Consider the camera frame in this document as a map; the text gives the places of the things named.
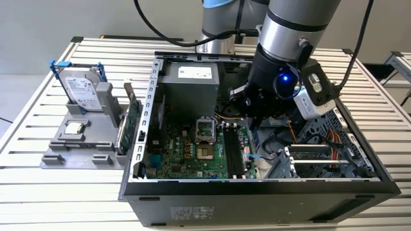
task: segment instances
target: aluminum profile table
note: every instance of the aluminum profile table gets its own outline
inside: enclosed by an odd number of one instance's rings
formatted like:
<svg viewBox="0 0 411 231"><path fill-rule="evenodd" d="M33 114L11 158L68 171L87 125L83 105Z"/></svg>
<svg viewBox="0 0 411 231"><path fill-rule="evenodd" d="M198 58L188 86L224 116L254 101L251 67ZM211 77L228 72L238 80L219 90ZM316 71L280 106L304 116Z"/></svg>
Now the aluminum profile table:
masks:
<svg viewBox="0 0 411 231"><path fill-rule="evenodd" d="M101 62L113 95L128 103L123 83L140 100L148 86L155 51L194 52L163 41L85 38L72 42L60 60ZM255 46L238 45L236 54L254 55ZM351 56L316 49L312 56L332 81L343 78ZM356 60L342 100L395 179L402 194L339 224L311 229L334 231L411 230L411 119ZM117 202L121 170L40 169L64 115L67 97L49 73L0 140L0 226L8 230L144 229L128 203ZM194 230L306 230L308 226L190 227Z"/></svg>

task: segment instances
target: hard disk label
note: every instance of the hard disk label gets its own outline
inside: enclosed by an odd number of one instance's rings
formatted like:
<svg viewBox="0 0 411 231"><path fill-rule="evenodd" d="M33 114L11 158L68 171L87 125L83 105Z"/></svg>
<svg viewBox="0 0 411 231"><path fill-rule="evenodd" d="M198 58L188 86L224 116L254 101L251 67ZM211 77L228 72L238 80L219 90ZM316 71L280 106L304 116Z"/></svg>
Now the hard disk label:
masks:
<svg viewBox="0 0 411 231"><path fill-rule="evenodd" d="M101 110L91 80L87 78L67 77L65 82L79 106L89 111Z"/></svg>
<svg viewBox="0 0 411 231"><path fill-rule="evenodd" d="M212 79L211 67L182 66L179 67L179 78Z"/></svg>
<svg viewBox="0 0 411 231"><path fill-rule="evenodd" d="M202 207L171 207L171 218L174 220L204 220L211 219L214 214L214 206Z"/></svg>

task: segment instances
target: motherboard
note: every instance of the motherboard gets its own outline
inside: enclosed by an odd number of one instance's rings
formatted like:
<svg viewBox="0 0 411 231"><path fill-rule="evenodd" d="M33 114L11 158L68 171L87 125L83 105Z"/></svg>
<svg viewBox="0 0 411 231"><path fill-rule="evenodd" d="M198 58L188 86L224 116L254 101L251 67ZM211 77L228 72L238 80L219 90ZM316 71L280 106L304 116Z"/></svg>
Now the motherboard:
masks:
<svg viewBox="0 0 411 231"><path fill-rule="evenodd" d="M215 141L199 141L196 139L199 133L203 137L215 134ZM210 126L204 121L200 121L198 126L168 124L164 128L162 148L149 155L147 177L149 179L256 178L254 162L246 155L250 149L246 127L215 125L214 122Z"/></svg>

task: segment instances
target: open computer tower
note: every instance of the open computer tower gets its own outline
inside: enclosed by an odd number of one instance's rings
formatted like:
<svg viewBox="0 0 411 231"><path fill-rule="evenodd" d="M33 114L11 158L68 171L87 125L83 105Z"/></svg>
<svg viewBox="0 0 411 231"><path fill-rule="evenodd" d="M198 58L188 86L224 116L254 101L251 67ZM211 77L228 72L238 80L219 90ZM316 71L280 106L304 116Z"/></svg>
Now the open computer tower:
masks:
<svg viewBox="0 0 411 231"><path fill-rule="evenodd" d="M339 99L316 119L295 113L248 129L227 102L251 62L155 54L120 188L144 226L339 222L400 193Z"/></svg>

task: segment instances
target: white wall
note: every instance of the white wall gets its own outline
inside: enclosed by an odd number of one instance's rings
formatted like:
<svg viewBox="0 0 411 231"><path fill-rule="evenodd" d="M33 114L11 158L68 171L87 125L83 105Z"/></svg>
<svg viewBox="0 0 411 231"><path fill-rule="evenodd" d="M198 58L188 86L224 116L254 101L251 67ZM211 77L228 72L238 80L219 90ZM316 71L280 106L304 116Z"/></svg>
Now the white wall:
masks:
<svg viewBox="0 0 411 231"><path fill-rule="evenodd" d="M200 0L140 0L148 19L170 37L195 40ZM354 49L367 0L342 0L319 47ZM382 62L410 51L411 0L376 0L359 58ZM73 36L153 36L132 0L0 0L0 73L44 74Z"/></svg>

